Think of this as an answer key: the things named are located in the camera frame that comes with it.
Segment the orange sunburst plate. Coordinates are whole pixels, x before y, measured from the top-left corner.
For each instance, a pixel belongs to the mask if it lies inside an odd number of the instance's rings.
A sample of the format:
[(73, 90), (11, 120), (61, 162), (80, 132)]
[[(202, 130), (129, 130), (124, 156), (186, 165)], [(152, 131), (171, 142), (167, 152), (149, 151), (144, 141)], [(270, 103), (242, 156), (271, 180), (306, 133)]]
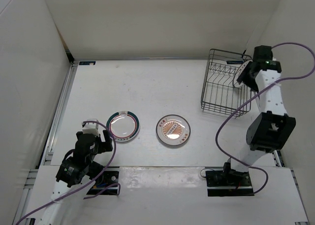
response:
[(240, 67), (236, 70), (233, 80), (232, 80), (232, 86), (234, 88), (240, 88), (241, 86), (243, 86), (243, 74), (244, 74), (244, 70), (247, 67), (247, 65), (249, 65), (252, 61), (248, 60), (245, 61), (244, 63), (242, 63), (240, 65)]
[(190, 134), (190, 124), (180, 115), (165, 115), (156, 125), (156, 136), (158, 141), (169, 148), (182, 147), (188, 142)]

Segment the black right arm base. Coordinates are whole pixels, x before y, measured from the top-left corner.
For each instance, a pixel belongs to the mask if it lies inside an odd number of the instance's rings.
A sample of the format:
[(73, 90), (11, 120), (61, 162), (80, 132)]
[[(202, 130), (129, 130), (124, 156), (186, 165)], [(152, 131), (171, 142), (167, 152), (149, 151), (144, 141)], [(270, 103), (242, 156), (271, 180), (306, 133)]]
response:
[(201, 178), (206, 180), (208, 197), (254, 196), (248, 172), (239, 172), (225, 162), (222, 169), (204, 168)]

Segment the orange sunburst plate front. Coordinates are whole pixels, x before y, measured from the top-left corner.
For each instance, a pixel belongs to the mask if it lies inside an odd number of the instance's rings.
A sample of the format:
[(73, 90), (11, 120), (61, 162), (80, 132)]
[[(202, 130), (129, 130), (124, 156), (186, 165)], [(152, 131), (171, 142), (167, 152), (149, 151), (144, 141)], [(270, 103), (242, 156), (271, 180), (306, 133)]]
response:
[(190, 134), (190, 124), (180, 115), (165, 115), (156, 125), (156, 136), (158, 141), (169, 148), (182, 147), (188, 142)]

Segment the green rimmed white plate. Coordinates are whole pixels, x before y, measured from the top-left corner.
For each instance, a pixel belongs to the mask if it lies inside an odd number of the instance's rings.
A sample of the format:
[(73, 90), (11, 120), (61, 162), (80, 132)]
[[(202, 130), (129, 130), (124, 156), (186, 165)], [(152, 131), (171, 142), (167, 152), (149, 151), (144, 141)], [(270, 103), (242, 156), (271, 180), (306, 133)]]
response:
[(107, 120), (106, 126), (118, 143), (131, 141), (140, 131), (139, 119), (130, 111), (120, 111), (112, 114)]

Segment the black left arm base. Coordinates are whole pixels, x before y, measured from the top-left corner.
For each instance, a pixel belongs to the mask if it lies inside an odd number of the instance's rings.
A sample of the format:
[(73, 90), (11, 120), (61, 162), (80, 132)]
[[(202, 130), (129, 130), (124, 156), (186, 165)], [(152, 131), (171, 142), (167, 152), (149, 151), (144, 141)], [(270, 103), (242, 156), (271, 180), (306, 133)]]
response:
[(119, 171), (105, 171), (87, 192), (85, 199), (95, 195), (117, 195), (119, 191)]

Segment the wire dish rack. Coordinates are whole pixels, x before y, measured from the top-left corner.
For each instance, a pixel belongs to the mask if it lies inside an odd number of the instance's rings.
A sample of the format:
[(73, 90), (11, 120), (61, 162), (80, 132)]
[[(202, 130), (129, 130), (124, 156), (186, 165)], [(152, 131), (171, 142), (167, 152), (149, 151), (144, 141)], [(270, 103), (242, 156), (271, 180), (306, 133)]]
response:
[(251, 59), (244, 52), (209, 50), (200, 100), (203, 112), (229, 116), (252, 97), (250, 88), (233, 85), (241, 65)]

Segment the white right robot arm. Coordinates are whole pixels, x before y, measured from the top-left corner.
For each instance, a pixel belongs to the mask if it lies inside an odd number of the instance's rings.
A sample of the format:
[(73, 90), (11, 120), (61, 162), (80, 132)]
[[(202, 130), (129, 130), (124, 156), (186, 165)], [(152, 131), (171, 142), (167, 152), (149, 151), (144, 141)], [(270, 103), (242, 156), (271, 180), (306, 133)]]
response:
[(255, 93), (261, 92), (256, 103), (260, 114), (249, 126), (246, 144), (233, 160), (231, 168), (221, 173), (221, 180), (226, 185), (233, 185), (240, 173), (248, 172), (262, 156), (283, 148), (296, 126), (296, 120), (288, 116), (282, 100), (281, 88), (274, 84), (281, 77), (281, 64), (273, 57), (270, 46), (257, 46), (253, 59), (244, 62), (233, 78), (233, 86), (245, 85)]

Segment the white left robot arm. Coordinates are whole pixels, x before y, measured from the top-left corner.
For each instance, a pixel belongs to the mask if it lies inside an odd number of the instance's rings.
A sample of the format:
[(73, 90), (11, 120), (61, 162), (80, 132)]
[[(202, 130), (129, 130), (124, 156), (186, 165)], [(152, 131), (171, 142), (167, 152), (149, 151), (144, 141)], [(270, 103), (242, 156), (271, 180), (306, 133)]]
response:
[(97, 154), (115, 153), (117, 144), (112, 132), (105, 128), (103, 136), (89, 129), (76, 133), (75, 147), (69, 150), (56, 174), (50, 201), (28, 212), (24, 219), (43, 210), (40, 225), (68, 225), (78, 214), (79, 207), (92, 186), (101, 184), (108, 168), (94, 161)]

